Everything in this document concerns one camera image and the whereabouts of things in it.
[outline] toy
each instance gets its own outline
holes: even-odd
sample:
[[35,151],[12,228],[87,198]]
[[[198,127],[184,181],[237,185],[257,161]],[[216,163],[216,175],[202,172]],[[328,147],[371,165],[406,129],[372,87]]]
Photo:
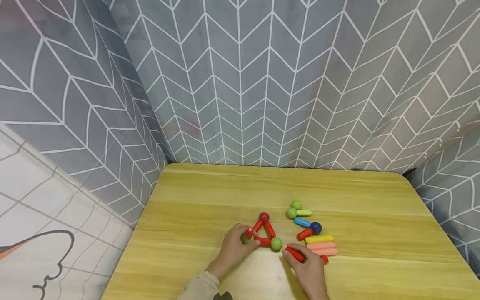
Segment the toy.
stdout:
[[302,209],[302,205],[299,200],[293,200],[290,206],[295,208],[296,210]]
[[318,222],[312,222],[310,224],[310,228],[307,228],[304,231],[297,234],[297,239],[298,240],[303,240],[304,238],[309,237],[312,234],[319,234],[320,232],[322,232],[322,225],[320,225],[320,223],[318,223]]
[[270,215],[267,214],[266,212],[260,213],[258,218],[264,223],[270,221]]
[[273,227],[272,227],[272,224],[270,224],[270,222],[266,221],[264,223],[265,225],[265,231],[267,232],[268,236],[273,239],[274,237],[276,237],[276,234],[275,234],[275,231],[273,230]]
[[282,249],[282,246],[283,246],[283,243],[280,238],[275,237],[272,239],[271,247],[273,250],[280,251]]
[[297,209],[297,216],[311,216],[312,211],[308,209]]
[[306,237],[305,238],[305,243],[310,244],[310,243],[320,243],[323,241],[333,241],[333,235],[329,234],[324,234],[324,235],[317,235],[315,237]]
[[296,260],[298,260],[299,262],[301,263],[304,263],[305,262],[305,256],[303,256],[303,254],[301,254],[300,252],[290,248],[290,247],[286,247],[285,248],[286,251],[290,252],[293,257],[295,257]]
[[322,256],[320,256],[320,258],[324,261],[324,264],[328,263],[328,257],[322,255]]
[[306,228],[310,228],[310,226],[312,225],[309,221],[301,219],[299,217],[294,218],[293,223],[298,224],[298,225],[303,226],[303,227],[306,227]]
[[297,210],[294,207],[287,208],[287,217],[293,219],[297,216]]
[[326,242],[323,242],[323,243],[307,244],[307,248],[310,249],[310,250],[314,250],[314,249],[325,249],[325,248],[335,248],[335,242],[326,241]]
[[338,249],[337,248],[313,249],[312,252],[319,256],[322,256],[322,255],[331,256],[331,255],[337,255]]
[[318,222],[312,222],[310,228],[313,229],[313,234],[320,234],[320,232],[322,232],[322,225]]
[[244,244],[248,244],[253,241],[253,228],[248,227],[247,231],[242,235],[241,241]]
[[313,234],[313,229],[307,228],[304,231],[297,234],[297,239],[298,240],[303,240],[304,238],[309,237],[312,234]]
[[272,241],[267,238],[261,238],[261,237],[254,237],[254,240],[259,240],[260,241],[260,246],[265,246],[265,247],[270,247],[272,245]]
[[266,213],[266,212],[262,212],[258,215],[258,221],[257,223],[255,223],[255,225],[253,226],[253,230],[255,232],[258,232],[260,230],[260,228],[262,227],[262,225],[264,224],[264,220],[269,220],[270,219],[270,216]]

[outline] cartoon drawing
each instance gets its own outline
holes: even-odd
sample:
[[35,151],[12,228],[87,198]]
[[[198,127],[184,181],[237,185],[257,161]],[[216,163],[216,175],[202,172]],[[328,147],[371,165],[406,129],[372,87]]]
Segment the cartoon drawing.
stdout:
[[0,246],[0,290],[5,300],[43,300],[48,282],[62,274],[62,261],[72,249],[73,234],[53,230],[11,246]]

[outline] left hand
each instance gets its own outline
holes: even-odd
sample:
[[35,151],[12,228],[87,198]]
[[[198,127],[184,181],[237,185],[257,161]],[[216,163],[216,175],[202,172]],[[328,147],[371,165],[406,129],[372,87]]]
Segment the left hand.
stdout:
[[[247,231],[248,226],[238,223],[230,229],[223,239],[220,253],[207,267],[207,272],[220,280],[231,267],[238,264],[252,250],[260,245],[260,241],[254,240],[248,244],[243,244],[240,240],[242,234]],[[258,237],[258,233],[253,232],[253,236]]]

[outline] wood grain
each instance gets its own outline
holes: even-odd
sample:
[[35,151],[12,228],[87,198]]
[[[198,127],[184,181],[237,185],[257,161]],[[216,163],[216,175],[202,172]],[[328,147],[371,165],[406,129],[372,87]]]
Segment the wood grain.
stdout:
[[[325,267],[337,299],[479,299],[480,283],[408,181],[395,173],[168,165],[103,300],[174,300],[215,258],[226,231],[262,211],[284,244],[311,209],[340,254]],[[260,235],[266,236],[263,229]],[[220,285],[235,300],[307,299],[278,252],[260,248]]]

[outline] sleeve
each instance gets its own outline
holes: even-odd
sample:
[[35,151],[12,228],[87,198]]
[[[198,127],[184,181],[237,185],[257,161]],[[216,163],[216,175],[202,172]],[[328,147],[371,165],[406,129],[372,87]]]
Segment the sleeve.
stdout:
[[201,272],[185,288],[178,300],[212,300],[218,293],[218,279],[209,272]]

